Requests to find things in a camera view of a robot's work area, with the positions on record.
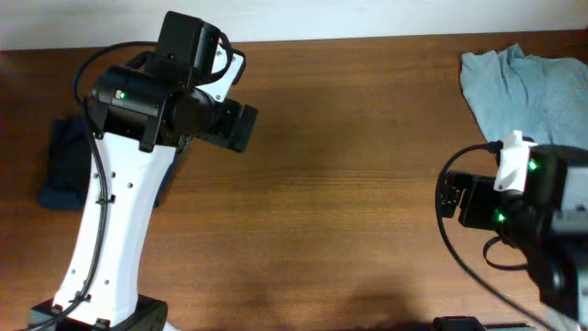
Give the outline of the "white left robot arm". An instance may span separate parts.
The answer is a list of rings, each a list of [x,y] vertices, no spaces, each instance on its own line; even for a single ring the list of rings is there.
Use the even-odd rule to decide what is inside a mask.
[[[243,152],[256,108],[231,100],[246,66],[216,26],[168,12],[157,41],[77,98],[91,154],[83,216],[60,288],[32,330],[167,330],[168,306],[138,292],[156,198],[193,139]]]

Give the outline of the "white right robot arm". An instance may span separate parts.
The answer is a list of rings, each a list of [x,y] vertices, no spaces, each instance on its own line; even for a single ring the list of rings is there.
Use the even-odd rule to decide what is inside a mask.
[[[435,217],[447,250],[460,267],[502,302],[546,326],[477,275],[451,244],[444,221],[458,217],[466,227],[495,234],[485,244],[502,242],[519,250],[526,261],[510,266],[523,270],[536,284],[539,300],[576,323],[587,326],[587,152],[556,144],[526,143],[507,147],[504,141],[484,143],[510,175],[486,177],[452,170],[468,146],[452,155],[435,185]]]

